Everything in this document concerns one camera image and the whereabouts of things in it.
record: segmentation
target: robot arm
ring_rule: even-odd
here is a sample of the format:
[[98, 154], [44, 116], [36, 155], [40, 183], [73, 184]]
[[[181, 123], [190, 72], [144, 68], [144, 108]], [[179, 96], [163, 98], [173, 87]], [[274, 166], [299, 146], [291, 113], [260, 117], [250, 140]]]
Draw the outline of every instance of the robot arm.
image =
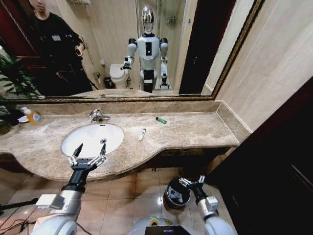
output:
[[124, 66], [121, 70], [131, 70], [135, 61], [135, 53], [137, 50], [137, 41], [134, 38], [128, 40], [128, 56], [125, 57]]
[[161, 86], [168, 86], [166, 80], [167, 80], [167, 39], [162, 38], [160, 40], [160, 51], [161, 51], [161, 79], [162, 79], [162, 84]]
[[193, 191], [196, 197], [196, 204], [200, 214], [205, 222], [204, 230], [207, 235], [235, 235], [231, 226], [218, 217], [217, 199], [212, 196], [208, 197], [202, 189], [205, 177], [200, 176], [197, 182], [190, 182], [187, 179], [180, 178], [179, 182]]
[[89, 172], [97, 169], [106, 159], [106, 139], [100, 154], [94, 158], [77, 158], [83, 148], [81, 144], [68, 157], [73, 174], [68, 184], [62, 187], [60, 194], [43, 194], [36, 203], [39, 208], [52, 208], [51, 217], [31, 232], [31, 235], [75, 235], [76, 220], [81, 208], [81, 197], [85, 192]]

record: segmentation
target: white sink basin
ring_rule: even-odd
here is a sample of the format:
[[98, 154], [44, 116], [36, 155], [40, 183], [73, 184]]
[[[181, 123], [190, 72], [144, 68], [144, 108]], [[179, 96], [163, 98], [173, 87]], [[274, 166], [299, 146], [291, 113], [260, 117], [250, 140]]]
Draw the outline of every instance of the white sink basin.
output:
[[82, 143], [83, 149], [79, 158], [93, 158], [100, 154], [103, 146], [100, 141], [107, 139], [106, 154], [119, 147], [124, 139], [123, 130], [110, 124], [93, 124], [78, 128], [65, 137], [62, 143], [62, 151], [68, 156], [73, 155], [74, 150]]

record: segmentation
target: person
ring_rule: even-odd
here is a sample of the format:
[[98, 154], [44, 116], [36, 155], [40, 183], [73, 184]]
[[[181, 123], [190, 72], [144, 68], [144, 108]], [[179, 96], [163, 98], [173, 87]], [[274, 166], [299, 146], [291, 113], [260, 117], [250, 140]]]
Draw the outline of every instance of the person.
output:
[[61, 17], [47, 10], [45, 0], [29, 0], [29, 3], [48, 68], [65, 81], [64, 95], [92, 91], [92, 83], [82, 66], [85, 46], [78, 34]]

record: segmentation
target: black jacket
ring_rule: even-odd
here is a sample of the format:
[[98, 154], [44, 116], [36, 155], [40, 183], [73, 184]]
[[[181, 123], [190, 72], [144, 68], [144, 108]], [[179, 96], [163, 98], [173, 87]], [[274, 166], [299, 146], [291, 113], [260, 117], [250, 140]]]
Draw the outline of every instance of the black jacket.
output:
[[35, 17], [34, 21], [50, 69], [57, 72], [81, 68], [82, 57], [75, 51], [75, 47], [83, 43], [78, 34], [61, 17], [51, 12], [46, 20]]

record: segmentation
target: dark wooden door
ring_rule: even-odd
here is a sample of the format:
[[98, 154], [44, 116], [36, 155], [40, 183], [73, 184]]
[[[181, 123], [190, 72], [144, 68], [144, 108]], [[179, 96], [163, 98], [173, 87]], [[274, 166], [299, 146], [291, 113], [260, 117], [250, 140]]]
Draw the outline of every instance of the dark wooden door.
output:
[[201, 93], [235, 2], [198, 0], [180, 94]]
[[43, 95], [59, 95], [61, 82], [47, 69], [32, 28], [33, 10], [28, 0], [0, 0], [0, 44], [10, 56], [21, 58], [33, 83]]
[[206, 179], [240, 235], [311, 234], [313, 78]]

